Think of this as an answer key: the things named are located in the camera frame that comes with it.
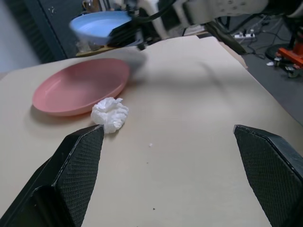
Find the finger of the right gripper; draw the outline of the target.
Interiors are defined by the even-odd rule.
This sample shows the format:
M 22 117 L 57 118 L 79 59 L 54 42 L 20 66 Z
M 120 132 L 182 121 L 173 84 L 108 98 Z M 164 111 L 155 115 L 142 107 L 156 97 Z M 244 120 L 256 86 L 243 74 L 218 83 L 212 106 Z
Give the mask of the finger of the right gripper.
M 111 38 L 114 38 L 114 37 L 118 37 L 118 38 L 122 38 L 122 37 L 126 37 L 126 36 L 129 36 L 129 35 L 134 35 L 137 31 L 137 26 L 132 22 L 132 21 L 129 21 L 127 23 L 124 23 L 116 28 L 114 28 L 109 36 Z
M 114 36 L 111 37 L 109 42 L 106 44 L 108 47 L 128 47 L 128 46 L 137 46 L 143 43 L 143 38 L 135 35 L 130 36 Z

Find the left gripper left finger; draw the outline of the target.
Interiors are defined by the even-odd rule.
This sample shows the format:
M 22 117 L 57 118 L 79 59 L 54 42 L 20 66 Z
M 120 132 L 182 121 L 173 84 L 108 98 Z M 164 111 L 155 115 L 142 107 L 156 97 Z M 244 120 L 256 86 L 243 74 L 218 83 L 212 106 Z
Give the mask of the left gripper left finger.
M 93 193 L 104 126 L 67 135 L 0 219 L 2 227 L 80 227 Z

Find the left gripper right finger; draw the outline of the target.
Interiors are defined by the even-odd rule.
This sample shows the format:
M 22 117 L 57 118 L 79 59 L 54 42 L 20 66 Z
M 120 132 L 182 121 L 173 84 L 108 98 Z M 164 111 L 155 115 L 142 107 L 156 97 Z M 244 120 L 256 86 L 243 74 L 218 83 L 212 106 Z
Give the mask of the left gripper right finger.
M 303 158 L 282 137 L 235 125 L 247 180 L 273 227 L 303 225 Z

